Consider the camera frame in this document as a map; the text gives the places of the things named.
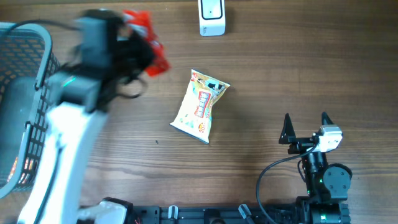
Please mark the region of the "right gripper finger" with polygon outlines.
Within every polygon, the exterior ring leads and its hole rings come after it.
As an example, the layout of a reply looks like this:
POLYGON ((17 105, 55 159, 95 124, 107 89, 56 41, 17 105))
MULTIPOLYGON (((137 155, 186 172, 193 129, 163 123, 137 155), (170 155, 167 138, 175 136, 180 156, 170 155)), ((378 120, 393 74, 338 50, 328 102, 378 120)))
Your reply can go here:
POLYGON ((280 134, 279 144, 293 144, 296 141, 296 135, 292 120, 288 113, 284 117, 284 125, 280 134))
POLYGON ((322 113, 322 125, 333 125, 333 121, 325 111, 322 113))

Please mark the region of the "red snack bag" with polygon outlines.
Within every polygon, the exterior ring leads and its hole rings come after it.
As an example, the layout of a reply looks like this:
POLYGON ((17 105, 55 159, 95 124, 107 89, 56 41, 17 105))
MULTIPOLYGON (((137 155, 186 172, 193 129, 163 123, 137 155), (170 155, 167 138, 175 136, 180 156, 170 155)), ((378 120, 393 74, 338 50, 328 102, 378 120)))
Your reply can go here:
POLYGON ((155 33, 151 13, 149 11, 124 9, 123 17, 130 29, 149 43, 155 54, 154 61, 145 69, 148 76, 156 77, 167 72, 170 69, 170 64, 166 59, 164 46, 159 42, 158 35, 155 33))

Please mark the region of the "yellow wet wipes pack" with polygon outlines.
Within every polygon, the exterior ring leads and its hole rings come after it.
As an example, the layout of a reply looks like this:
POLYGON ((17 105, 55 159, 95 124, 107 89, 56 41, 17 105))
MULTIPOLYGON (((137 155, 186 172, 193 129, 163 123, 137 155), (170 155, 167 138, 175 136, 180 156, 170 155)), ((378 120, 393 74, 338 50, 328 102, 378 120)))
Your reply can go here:
POLYGON ((170 125, 208 144, 212 109, 229 87, 229 83, 192 69, 182 104, 170 125))

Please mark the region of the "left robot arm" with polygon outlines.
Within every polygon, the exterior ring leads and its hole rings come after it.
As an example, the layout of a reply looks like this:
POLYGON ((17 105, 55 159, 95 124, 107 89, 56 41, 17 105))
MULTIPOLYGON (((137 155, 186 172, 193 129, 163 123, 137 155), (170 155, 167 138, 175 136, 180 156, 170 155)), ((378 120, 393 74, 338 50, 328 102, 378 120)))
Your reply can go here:
POLYGON ((52 106, 42 157, 30 197, 19 223, 78 223, 105 218, 122 223, 125 207, 81 215, 79 200, 84 171, 96 138, 108 118, 109 103, 119 85, 139 80, 154 60, 150 45, 139 35, 119 36, 121 17, 109 11, 89 11, 79 19, 80 62, 64 65, 48 79, 52 106))

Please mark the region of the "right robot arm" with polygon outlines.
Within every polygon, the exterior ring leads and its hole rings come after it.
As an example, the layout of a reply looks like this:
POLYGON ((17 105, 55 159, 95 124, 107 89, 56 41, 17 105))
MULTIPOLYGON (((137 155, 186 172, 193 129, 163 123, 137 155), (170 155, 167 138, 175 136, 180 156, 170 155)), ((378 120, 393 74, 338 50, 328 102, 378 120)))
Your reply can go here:
POLYGON ((348 199, 353 173, 343 164, 330 164, 326 154, 337 149, 343 139, 339 126, 322 113, 320 129, 307 138, 298 138, 291 118, 285 115, 279 144, 288 144, 289 154, 297 154, 303 169, 307 196, 297 197, 295 223, 350 223, 348 199))

